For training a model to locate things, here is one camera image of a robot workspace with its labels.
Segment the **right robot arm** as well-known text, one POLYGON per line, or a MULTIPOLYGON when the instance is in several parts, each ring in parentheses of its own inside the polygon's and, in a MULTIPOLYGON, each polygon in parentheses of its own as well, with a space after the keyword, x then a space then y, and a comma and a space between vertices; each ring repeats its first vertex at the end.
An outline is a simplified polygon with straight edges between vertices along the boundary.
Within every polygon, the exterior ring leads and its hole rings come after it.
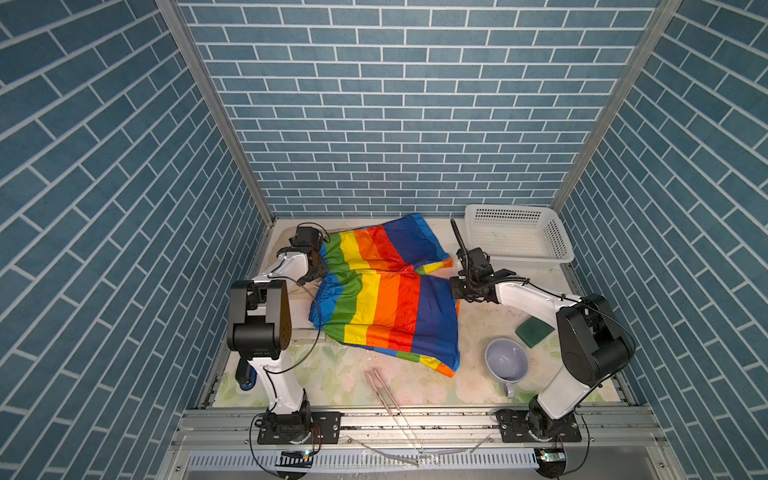
POLYGON ((459 274, 450 279, 455 299, 491 302, 521 310, 557 333, 562 367, 529 403, 528 428, 544 438, 569 419, 575 408, 634 357, 631 334, 597 294, 571 298, 537 286, 528 278, 496 271, 482 249, 457 251, 459 274))

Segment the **rainbow coloured shorts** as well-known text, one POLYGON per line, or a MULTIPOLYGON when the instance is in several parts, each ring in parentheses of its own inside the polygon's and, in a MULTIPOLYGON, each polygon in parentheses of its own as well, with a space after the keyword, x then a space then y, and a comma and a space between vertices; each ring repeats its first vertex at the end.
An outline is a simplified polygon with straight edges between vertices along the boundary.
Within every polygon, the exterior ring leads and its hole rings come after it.
POLYGON ((332 234, 309 319, 331 339, 423 364, 460 366, 458 302, 437 271, 452 257, 420 214, 332 234))

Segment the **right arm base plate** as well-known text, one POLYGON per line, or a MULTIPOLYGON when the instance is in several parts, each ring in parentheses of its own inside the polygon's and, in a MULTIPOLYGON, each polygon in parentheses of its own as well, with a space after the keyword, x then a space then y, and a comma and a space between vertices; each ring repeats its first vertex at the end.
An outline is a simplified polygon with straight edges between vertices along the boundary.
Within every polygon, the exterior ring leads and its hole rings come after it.
POLYGON ((579 443, 582 434, 574 412, 553 420, 534 409, 500 409, 493 413, 504 443, 579 443))

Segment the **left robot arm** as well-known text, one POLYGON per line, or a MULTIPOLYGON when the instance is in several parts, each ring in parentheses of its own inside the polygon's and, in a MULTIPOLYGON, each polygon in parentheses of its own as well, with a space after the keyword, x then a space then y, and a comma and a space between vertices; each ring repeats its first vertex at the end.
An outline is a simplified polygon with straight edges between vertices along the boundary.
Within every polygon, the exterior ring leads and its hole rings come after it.
POLYGON ((243 391, 264 384, 269 406, 263 425, 276 431, 307 432, 312 426, 306 392, 281 354, 293 331, 289 289, 303 288, 327 271, 321 257, 326 237, 317 224, 299 224, 271 265, 230 287, 226 343, 239 356, 235 379, 243 391))

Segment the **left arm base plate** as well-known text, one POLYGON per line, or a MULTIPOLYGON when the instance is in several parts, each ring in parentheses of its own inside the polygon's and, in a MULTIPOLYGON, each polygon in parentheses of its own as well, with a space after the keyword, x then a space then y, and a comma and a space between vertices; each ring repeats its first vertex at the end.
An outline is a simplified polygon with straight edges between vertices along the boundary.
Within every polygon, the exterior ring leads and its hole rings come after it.
POLYGON ((258 445, 304 444, 318 434, 316 443, 337 444, 341 431, 342 413, 339 411, 268 413, 258 423, 258 445))

